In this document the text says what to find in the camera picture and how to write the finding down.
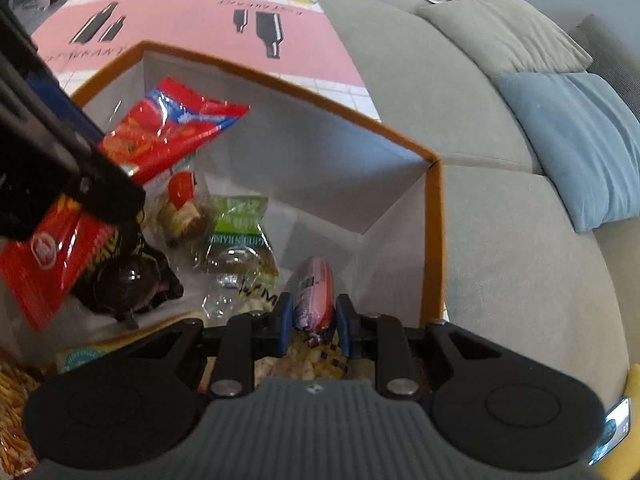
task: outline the sofa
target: sofa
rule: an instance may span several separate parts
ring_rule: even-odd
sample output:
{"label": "sofa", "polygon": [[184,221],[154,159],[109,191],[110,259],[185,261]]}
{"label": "sofa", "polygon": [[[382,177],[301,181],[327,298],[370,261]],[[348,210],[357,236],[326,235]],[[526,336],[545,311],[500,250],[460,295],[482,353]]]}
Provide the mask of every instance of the sofa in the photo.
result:
{"label": "sofa", "polygon": [[614,404],[640,358],[638,219],[575,232],[489,78],[416,15],[425,0],[319,3],[381,120],[445,163],[450,320]]}

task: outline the black snack package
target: black snack package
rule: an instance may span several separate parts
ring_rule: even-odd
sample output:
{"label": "black snack package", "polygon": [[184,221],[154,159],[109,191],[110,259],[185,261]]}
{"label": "black snack package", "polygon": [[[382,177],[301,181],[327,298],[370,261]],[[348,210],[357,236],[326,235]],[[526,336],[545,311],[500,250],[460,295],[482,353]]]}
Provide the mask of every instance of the black snack package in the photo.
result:
{"label": "black snack package", "polygon": [[137,221],[118,225],[84,270],[73,295],[92,312],[138,327],[133,315],[149,312],[184,289],[163,252],[150,246]]}

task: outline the dark gray pillow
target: dark gray pillow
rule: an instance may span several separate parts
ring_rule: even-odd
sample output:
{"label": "dark gray pillow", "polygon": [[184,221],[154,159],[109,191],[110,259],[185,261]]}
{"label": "dark gray pillow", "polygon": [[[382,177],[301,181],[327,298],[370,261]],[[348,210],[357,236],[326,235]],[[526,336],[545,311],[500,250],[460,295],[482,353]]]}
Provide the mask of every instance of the dark gray pillow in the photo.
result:
{"label": "dark gray pillow", "polygon": [[569,34],[593,57],[588,72],[609,83],[640,121],[640,59],[593,14]]}

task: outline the phone screen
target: phone screen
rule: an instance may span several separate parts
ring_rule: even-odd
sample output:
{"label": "phone screen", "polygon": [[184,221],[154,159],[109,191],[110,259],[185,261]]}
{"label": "phone screen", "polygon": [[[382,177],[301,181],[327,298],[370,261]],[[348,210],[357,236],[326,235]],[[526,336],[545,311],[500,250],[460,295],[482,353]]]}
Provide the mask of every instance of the phone screen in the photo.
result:
{"label": "phone screen", "polygon": [[604,421],[604,434],[593,452],[589,465],[601,460],[609,451],[615,448],[628,434],[631,425],[631,399],[625,397],[615,405]]}

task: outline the red snack bag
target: red snack bag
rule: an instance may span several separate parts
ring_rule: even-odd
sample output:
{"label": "red snack bag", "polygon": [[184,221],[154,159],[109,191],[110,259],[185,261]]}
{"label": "red snack bag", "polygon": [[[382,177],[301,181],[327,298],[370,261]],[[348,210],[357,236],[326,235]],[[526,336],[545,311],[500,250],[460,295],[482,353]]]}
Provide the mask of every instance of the red snack bag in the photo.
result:
{"label": "red snack bag", "polygon": [[[104,137],[100,148],[135,182],[146,184],[248,110],[203,97],[165,78]],[[77,202],[61,196],[29,242],[7,243],[0,254],[0,272],[34,330],[48,325],[113,231],[113,226],[83,213]]]}

